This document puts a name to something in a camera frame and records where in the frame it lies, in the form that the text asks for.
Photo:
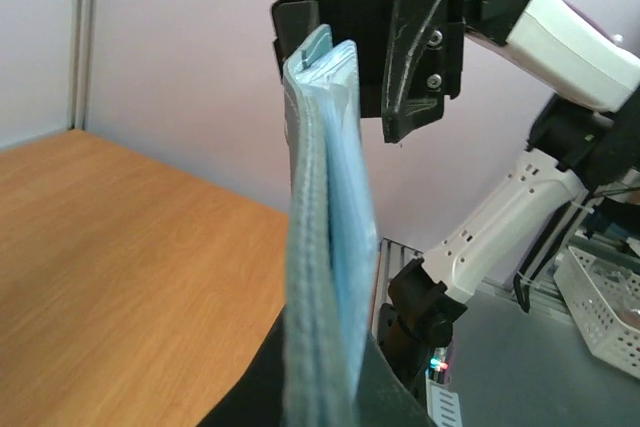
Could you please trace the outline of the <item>teal card holder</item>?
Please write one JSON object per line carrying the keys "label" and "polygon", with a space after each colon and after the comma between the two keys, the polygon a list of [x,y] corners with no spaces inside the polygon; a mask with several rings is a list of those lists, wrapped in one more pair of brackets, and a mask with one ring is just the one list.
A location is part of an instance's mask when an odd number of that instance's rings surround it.
{"label": "teal card holder", "polygon": [[379,236],[360,133],[358,52],[317,27],[283,66],[291,205],[287,426],[355,426]]}

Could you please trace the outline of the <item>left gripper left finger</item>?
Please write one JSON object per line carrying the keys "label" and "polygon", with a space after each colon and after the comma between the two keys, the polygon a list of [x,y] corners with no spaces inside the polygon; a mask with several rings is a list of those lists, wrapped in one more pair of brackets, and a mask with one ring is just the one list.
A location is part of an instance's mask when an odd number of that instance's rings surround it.
{"label": "left gripper left finger", "polygon": [[235,385],[198,426],[283,426],[284,319],[278,316]]}

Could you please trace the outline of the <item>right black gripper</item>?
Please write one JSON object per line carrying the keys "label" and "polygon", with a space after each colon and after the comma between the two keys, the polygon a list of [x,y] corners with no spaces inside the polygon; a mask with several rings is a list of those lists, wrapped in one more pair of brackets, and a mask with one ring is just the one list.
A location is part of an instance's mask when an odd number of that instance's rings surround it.
{"label": "right black gripper", "polygon": [[361,114],[381,118],[386,143],[440,120],[460,92],[464,0],[277,0],[280,62],[321,24],[359,53]]}

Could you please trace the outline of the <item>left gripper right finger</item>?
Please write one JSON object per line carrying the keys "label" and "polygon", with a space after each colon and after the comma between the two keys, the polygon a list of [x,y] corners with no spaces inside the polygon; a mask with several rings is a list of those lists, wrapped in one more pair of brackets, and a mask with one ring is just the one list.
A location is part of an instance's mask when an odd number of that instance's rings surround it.
{"label": "left gripper right finger", "polygon": [[397,379],[371,334],[366,341],[356,406],[360,426],[435,426],[425,408]]}

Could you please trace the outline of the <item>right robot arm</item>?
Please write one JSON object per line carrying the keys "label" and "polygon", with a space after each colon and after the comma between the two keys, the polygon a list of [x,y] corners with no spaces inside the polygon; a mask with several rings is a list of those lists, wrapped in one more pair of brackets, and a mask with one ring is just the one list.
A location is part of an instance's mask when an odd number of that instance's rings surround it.
{"label": "right robot arm", "polygon": [[388,143],[439,120],[466,38],[554,90],[499,187],[390,284],[381,348],[414,389],[508,247],[634,164],[639,60],[565,0],[278,0],[271,15],[291,162],[291,386],[354,394],[360,379],[376,243],[361,119],[379,118]]}

